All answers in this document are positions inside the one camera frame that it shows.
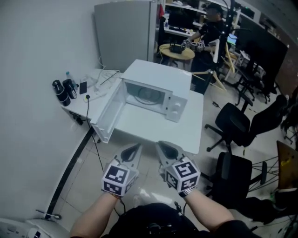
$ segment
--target microwave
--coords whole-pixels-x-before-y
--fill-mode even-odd
[[[116,79],[90,123],[101,141],[108,143],[126,103],[179,122],[191,77],[185,70],[137,59]]]

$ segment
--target bracelet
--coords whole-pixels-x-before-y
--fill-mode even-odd
[[[192,188],[188,188],[188,189],[184,190],[183,192],[180,192],[179,196],[182,197],[182,198],[186,197],[187,195],[189,195],[192,192],[192,190],[194,188],[196,188],[196,186],[192,187]]]

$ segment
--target refrigerator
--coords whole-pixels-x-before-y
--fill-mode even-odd
[[[105,69],[124,72],[136,59],[154,62],[161,0],[115,1],[96,5],[95,25]]]

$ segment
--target keyboard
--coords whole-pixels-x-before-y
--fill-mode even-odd
[[[180,28],[174,28],[174,27],[172,27],[172,26],[169,27],[169,30],[173,30],[173,31],[178,31],[178,32],[184,32],[184,33],[186,33],[185,30],[180,29]]]

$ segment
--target person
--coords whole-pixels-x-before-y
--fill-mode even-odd
[[[207,46],[209,42],[219,38],[224,30],[223,9],[216,3],[210,3],[206,7],[208,22],[194,35],[188,38],[188,41],[201,38],[204,41],[205,48],[196,48],[195,57],[191,64],[191,72],[205,72],[211,68],[213,58],[210,52],[214,52],[215,48]],[[207,79],[208,75],[200,75],[201,78]],[[195,85],[195,92],[204,94],[204,81],[193,76],[192,83]]]
[[[162,203],[152,203],[138,206],[121,215],[106,237],[259,237],[253,234],[245,223],[235,220],[228,209],[196,188],[187,189],[183,194],[197,220],[210,232],[198,231],[188,218],[174,208]],[[115,195],[104,192],[77,219],[70,231],[70,237],[100,237],[118,199]]]

